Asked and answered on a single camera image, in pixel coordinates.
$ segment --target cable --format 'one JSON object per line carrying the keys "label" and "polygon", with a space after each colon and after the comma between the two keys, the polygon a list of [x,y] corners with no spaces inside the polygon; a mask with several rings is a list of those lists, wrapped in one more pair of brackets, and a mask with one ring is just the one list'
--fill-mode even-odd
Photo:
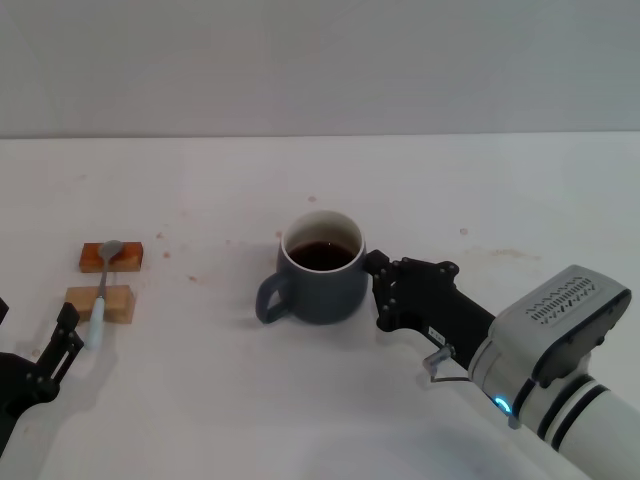
{"label": "cable", "polygon": [[436,378],[431,377],[431,383],[442,383],[442,382],[470,382],[471,380],[467,377],[443,377]]}

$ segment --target white wall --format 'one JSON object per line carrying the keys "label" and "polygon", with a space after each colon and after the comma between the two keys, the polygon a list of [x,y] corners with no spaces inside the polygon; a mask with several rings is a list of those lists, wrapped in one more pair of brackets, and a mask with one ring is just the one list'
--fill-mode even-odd
{"label": "white wall", "polygon": [[4,137],[638,129],[638,0],[0,0]]}

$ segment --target spoon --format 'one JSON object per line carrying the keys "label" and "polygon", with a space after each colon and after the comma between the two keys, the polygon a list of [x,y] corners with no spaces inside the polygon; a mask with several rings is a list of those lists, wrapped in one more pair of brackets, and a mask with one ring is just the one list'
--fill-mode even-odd
{"label": "spoon", "polygon": [[93,304],[91,318],[89,319],[89,337],[87,338],[86,347],[89,350],[95,350],[102,343],[102,330],[104,319],[104,297],[106,293],[107,271],[109,270],[109,262],[122,250],[123,243],[118,240],[110,240],[103,243],[98,249],[98,255],[104,261],[102,267],[102,277],[100,278],[100,287],[98,288],[98,298]]}

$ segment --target label sticker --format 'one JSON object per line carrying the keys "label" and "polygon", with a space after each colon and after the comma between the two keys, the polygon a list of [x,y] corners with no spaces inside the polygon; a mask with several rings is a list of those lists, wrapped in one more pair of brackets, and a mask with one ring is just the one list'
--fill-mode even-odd
{"label": "label sticker", "polygon": [[444,346],[447,343],[445,338],[442,335],[440,335],[438,332],[436,332],[432,327],[429,327],[429,335],[431,335],[438,342],[440,342],[442,344],[441,346]]}

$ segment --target blue led light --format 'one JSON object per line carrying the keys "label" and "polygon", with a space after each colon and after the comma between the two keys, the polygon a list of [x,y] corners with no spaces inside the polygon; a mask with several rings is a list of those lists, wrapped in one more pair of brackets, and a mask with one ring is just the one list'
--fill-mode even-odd
{"label": "blue led light", "polygon": [[496,405],[498,405],[498,407],[500,407],[500,410],[502,410],[504,413],[511,413],[511,407],[504,398],[496,397],[493,399],[493,401],[496,402]]}

